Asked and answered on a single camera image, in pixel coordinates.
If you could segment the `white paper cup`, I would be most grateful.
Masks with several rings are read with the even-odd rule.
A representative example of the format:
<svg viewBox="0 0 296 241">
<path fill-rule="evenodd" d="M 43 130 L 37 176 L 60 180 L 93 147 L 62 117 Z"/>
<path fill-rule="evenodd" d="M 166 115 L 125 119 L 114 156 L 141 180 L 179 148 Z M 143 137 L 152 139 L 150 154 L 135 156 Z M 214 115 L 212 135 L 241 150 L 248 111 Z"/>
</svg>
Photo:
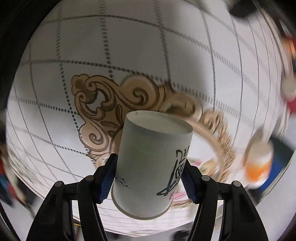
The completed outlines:
<svg viewBox="0 0 296 241">
<path fill-rule="evenodd" d="M 125 117 L 115 180 L 114 205 L 125 215 L 151 220 L 173 203 L 193 128 L 165 113 L 137 110 Z"/>
</svg>

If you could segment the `orange white cup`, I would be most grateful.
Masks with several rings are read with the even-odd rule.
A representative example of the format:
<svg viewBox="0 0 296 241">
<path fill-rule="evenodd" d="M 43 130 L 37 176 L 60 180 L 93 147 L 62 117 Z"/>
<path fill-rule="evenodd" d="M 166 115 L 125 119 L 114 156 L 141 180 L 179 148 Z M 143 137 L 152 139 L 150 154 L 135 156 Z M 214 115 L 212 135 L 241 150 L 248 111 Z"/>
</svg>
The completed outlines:
<svg viewBox="0 0 296 241">
<path fill-rule="evenodd" d="M 274 148 L 271 141 L 255 140 L 244 161 L 245 178 L 251 189 L 257 189 L 268 179 L 273 162 Z"/>
</svg>

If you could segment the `red paper cup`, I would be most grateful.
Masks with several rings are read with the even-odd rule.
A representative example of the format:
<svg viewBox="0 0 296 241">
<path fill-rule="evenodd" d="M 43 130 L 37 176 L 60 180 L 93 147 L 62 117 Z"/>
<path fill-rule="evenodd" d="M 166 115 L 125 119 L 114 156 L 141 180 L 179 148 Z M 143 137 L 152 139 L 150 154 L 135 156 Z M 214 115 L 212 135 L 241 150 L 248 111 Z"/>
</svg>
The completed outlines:
<svg viewBox="0 0 296 241">
<path fill-rule="evenodd" d="M 281 38 L 285 63 L 287 67 L 281 81 L 281 91 L 287 107 L 295 115 L 295 39 L 292 37 Z"/>
</svg>

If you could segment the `floral diamond pattern tablecloth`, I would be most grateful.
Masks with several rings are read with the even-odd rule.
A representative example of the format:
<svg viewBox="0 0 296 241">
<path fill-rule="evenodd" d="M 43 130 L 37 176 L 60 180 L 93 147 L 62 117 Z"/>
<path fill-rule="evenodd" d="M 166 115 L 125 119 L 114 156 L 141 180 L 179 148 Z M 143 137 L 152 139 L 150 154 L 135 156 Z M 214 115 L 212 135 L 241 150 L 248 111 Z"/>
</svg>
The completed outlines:
<svg viewBox="0 0 296 241">
<path fill-rule="evenodd" d="M 6 88 L 6 146 L 14 173 L 39 197 L 56 181 L 78 182 L 118 153 L 126 115 L 165 113 L 193 127 L 173 151 L 155 191 L 167 201 L 112 195 L 98 210 L 104 228 L 146 237 L 193 220 L 175 161 L 220 182 L 245 174 L 251 140 L 284 130 L 281 84 L 292 64 L 278 8 L 268 1 L 30 1 L 1 33 Z"/>
</svg>

